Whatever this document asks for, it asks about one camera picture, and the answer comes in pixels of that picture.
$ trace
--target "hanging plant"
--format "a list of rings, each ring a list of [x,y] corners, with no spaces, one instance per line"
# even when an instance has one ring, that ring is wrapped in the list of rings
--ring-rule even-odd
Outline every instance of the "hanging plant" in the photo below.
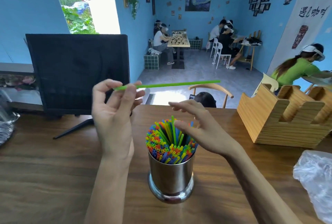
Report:
[[[137,5],[138,5],[139,1],[138,0],[128,0],[128,3],[132,5],[131,16],[133,17],[133,19],[136,19]]]

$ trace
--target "starry night painting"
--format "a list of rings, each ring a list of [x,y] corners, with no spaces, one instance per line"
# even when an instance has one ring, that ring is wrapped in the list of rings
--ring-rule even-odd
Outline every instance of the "starry night painting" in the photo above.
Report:
[[[211,0],[186,0],[185,11],[210,11]]]

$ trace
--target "gray floor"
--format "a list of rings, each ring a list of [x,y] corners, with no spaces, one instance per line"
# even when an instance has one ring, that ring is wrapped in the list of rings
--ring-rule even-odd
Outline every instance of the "gray floor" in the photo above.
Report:
[[[210,52],[206,53],[205,50],[185,50],[185,70],[183,70],[172,69],[172,66],[168,66],[163,54],[159,64],[160,69],[144,70],[139,76],[139,80],[143,84],[220,80],[219,84],[234,95],[233,99],[228,98],[226,108],[237,108],[242,93],[251,96],[263,78],[263,74],[255,69],[246,70],[250,65],[241,62],[235,64],[235,70],[226,69],[223,63],[219,64],[216,69],[216,66],[212,64],[213,58],[209,57]],[[193,90],[188,90],[188,86],[151,88],[150,90],[152,95],[148,104],[154,105],[168,105],[169,101],[187,100],[193,93]],[[203,91],[212,94],[217,101],[217,107],[222,107],[225,98],[223,92],[198,88],[196,93]]]

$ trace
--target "metal straw holder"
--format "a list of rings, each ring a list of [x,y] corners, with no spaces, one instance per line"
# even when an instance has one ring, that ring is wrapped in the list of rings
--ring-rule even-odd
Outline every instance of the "metal straw holder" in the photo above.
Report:
[[[189,198],[193,191],[193,155],[184,163],[165,164],[149,153],[148,184],[154,196],[166,203],[177,204]]]

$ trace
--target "wooden stand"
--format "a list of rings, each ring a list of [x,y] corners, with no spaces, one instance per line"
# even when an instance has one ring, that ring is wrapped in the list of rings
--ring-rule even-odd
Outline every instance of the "wooden stand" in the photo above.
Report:
[[[278,97],[261,84],[253,98],[242,94],[237,111],[256,144],[315,148],[332,129],[332,93],[283,86]]]

